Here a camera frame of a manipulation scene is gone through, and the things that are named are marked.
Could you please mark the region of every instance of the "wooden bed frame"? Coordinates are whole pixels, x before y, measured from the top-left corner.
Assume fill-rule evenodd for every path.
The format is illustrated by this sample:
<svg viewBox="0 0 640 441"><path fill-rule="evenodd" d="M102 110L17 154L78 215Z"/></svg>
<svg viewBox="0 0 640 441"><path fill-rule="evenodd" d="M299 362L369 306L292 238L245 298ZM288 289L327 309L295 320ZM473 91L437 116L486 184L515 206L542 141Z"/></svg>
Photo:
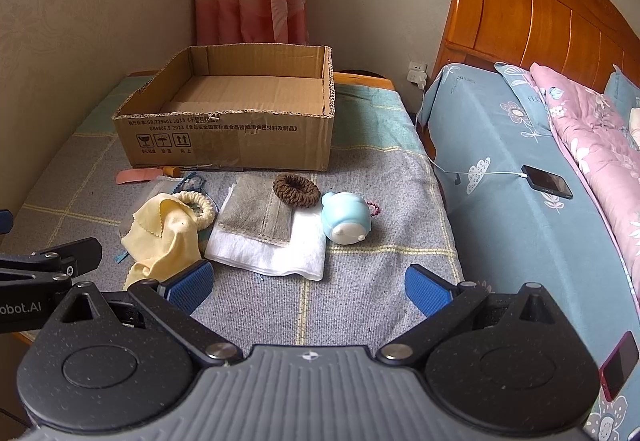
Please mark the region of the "wooden bed frame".
<svg viewBox="0 0 640 441"><path fill-rule="evenodd" d="M609 0L451 0L433 76L495 62L537 62L603 92L614 64L640 84L640 39ZM428 132L423 141L433 157Z"/></svg>

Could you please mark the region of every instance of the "scrunchie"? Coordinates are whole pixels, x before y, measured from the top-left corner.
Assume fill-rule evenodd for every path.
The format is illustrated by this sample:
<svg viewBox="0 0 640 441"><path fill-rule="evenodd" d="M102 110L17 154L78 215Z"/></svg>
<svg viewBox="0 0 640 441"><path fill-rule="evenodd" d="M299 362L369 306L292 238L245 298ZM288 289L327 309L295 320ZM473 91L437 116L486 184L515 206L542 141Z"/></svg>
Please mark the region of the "scrunchie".
<svg viewBox="0 0 640 441"><path fill-rule="evenodd" d="M213 209L211 201L200 192L184 190L174 194L174 197L184 204L192 204L200 209L200 215L196 215L196 228L198 231L208 228L216 218L216 211Z"/></svg>
<svg viewBox="0 0 640 441"><path fill-rule="evenodd" d="M280 174L273 182L273 193L293 208L311 208L320 200L318 187L296 174Z"/></svg>

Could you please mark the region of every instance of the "gray gripper base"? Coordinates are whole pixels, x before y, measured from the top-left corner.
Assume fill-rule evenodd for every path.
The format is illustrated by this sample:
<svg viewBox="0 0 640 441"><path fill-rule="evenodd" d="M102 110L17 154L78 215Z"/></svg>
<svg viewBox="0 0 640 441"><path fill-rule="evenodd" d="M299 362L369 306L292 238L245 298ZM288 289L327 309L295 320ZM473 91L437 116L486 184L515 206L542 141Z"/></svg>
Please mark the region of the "gray gripper base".
<svg viewBox="0 0 640 441"><path fill-rule="evenodd" d="M415 373L373 361L362 347L258 345L202 373L190 395L155 421L101 441L509 441L443 413ZM87 441L42 427L28 441ZM545 438L585 441L578 429Z"/></svg>

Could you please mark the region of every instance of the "smartphone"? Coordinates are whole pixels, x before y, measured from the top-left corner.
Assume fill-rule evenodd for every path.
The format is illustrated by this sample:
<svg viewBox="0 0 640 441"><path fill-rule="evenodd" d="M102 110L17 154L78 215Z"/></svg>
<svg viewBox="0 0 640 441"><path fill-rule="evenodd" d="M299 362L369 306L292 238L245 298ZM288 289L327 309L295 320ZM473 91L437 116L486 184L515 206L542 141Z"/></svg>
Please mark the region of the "smartphone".
<svg viewBox="0 0 640 441"><path fill-rule="evenodd" d="M529 181L529 185L533 190L539 190L540 192L546 192L565 199L574 197L571 190L569 190L569 185L562 177L529 165L524 165L522 171L527 175L527 181Z"/></svg>
<svg viewBox="0 0 640 441"><path fill-rule="evenodd" d="M634 336L631 331L627 331L600 368L600 382L607 401L613 401L622 390L638 363L638 358L638 346Z"/></svg>

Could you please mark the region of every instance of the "fragile symbol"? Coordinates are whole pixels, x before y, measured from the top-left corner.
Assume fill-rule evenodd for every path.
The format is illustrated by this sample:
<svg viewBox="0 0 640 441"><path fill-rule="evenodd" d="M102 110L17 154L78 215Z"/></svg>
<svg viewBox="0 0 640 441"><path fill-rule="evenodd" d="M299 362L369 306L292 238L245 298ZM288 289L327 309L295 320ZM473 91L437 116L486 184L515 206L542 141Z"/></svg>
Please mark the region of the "fragile symbol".
<svg viewBox="0 0 640 441"><path fill-rule="evenodd" d="M154 142L151 141L151 134L136 134L140 147L153 147Z"/></svg>
<svg viewBox="0 0 640 441"><path fill-rule="evenodd" d="M186 132L174 133L173 136L176 147L191 147L191 140Z"/></svg>
<svg viewBox="0 0 640 441"><path fill-rule="evenodd" d="M171 147L171 138L168 134L154 134L156 147Z"/></svg>

